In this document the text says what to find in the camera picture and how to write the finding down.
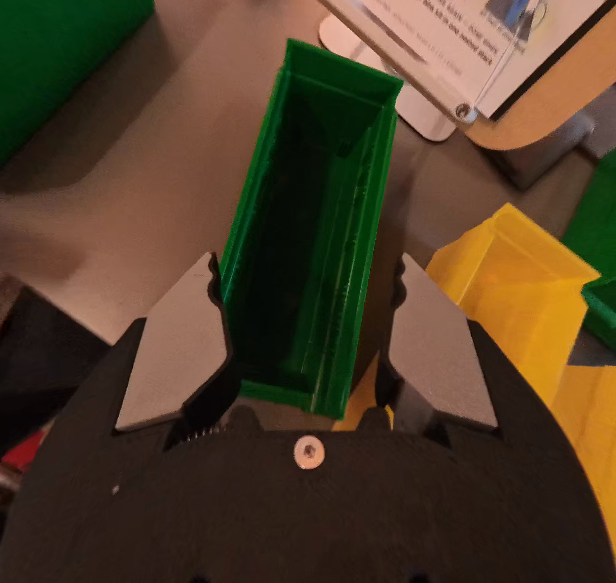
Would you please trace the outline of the small green bin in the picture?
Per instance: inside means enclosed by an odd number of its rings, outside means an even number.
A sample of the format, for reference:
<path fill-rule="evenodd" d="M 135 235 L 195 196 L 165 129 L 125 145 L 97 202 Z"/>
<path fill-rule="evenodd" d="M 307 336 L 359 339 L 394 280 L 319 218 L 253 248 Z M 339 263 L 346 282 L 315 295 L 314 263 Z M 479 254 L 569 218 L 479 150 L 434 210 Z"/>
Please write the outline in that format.
<path fill-rule="evenodd" d="M 585 328 L 615 351 L 615 277 L 603 276 L 586 284 L 582 295 L 588 306 Z"/>

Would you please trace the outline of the red object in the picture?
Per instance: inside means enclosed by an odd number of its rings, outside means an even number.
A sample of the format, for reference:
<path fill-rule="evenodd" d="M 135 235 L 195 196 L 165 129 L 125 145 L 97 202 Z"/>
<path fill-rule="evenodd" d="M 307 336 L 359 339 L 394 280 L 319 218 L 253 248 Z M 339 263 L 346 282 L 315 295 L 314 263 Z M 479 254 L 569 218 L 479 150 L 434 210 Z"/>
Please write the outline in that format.
<path fill-rule="evenodd" d="M 31 436 L 9 449 L 1 457 L 2 468 L 20 475 L 25 474 L 31 468 L 46 435 L 46 430 L 38 430 L 36 433 L 33 433 Z"/>

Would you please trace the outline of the yellow bin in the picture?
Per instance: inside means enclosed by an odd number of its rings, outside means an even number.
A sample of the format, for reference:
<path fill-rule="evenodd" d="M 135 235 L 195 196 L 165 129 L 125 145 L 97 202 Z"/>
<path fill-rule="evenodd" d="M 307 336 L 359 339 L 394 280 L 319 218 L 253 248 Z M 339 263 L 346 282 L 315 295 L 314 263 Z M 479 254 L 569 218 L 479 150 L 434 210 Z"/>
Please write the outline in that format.
<path fill-rule="evenodd" d="M 615 365 L 568 366 L 599 273 L 511 204 L 419 269 L 479 322 L 555 414 L 615 537 Z"/>

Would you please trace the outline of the grey metal stand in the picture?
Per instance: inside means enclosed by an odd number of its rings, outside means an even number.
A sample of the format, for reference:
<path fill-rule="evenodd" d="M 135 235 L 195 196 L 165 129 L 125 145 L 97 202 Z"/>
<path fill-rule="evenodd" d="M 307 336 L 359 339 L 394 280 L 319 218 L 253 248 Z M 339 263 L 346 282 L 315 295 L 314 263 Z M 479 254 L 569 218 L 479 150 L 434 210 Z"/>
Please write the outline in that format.
<path fill-rule="evenodd" d="M 595 129 L 595 120 L 584 111 L 574 114 L 547 136 L 525 147 L 495 150 L 480 147 L 487 162 L 519 191 L 526 191 Z"/>

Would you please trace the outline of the narrow green bin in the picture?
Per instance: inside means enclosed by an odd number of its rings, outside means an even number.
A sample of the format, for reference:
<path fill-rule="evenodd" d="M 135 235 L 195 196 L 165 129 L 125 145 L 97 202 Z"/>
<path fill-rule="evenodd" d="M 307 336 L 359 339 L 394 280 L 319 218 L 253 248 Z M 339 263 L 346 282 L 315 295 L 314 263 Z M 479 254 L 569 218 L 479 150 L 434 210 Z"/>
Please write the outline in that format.
<path fill-rule="evenodd" d="M 401 88 L 287 40 L 220 261 L 241 395 L 344 417 Z"/>

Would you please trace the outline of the tan board with black edge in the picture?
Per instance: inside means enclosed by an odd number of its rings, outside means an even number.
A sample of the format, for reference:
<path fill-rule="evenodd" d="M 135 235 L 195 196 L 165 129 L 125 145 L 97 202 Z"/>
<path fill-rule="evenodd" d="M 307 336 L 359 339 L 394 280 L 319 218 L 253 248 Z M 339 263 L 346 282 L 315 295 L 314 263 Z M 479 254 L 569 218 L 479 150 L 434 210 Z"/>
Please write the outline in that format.
<path fill-rule="evenodd" d="M 492 150 L 525 147 L 554 131 L 615 83 L 615 0 L 592 16 L 522 83 L 491 118 L 459 129 Z"/>

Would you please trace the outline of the large green bin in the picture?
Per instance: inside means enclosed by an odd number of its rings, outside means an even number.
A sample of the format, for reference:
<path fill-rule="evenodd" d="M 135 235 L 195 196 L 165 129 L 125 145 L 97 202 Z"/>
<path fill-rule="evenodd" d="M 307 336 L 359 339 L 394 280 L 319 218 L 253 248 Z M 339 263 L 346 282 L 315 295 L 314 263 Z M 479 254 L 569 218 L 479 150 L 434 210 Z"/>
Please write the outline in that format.
<path fill-rule="evenodd" d="M 1 0 L 1 163 L 150 17 L 153 0 Z"/>

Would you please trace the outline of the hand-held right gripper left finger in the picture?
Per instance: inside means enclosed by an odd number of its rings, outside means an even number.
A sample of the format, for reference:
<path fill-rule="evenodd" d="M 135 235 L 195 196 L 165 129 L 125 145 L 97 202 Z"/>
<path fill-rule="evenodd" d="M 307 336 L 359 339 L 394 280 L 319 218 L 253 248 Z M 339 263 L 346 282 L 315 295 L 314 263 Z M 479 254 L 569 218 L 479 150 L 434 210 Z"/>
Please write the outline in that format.
<path fill-rule="evenodd" d="M 232 357 L 215 252 L 204 253 L 145 317 L 117 432 L 179 420 Z"/>

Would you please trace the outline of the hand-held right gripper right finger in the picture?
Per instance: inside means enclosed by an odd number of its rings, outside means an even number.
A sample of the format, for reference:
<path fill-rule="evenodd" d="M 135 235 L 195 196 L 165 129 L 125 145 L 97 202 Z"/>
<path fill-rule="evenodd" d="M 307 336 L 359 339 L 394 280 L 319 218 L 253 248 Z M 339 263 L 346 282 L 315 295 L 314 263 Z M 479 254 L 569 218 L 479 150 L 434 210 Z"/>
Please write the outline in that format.
<path fill-rule="evenodd" d="M 392 380 L 392 429 L 425 433 L 443 422 L 498 427 L 465 313 L 407 253 L 394 277 L 384 369 Z"/>

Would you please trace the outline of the clear sign holder with sheet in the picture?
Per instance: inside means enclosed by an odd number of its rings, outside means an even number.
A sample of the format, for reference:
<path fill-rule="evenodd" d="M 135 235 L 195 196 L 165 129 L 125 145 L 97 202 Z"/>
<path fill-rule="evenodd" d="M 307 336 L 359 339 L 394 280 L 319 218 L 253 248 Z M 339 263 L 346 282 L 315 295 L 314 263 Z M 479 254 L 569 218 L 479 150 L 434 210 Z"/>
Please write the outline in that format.
<path fill-rule="evenodd" d="M 491 118 L 606 0 L 318 0 L 457 125 Z"/>

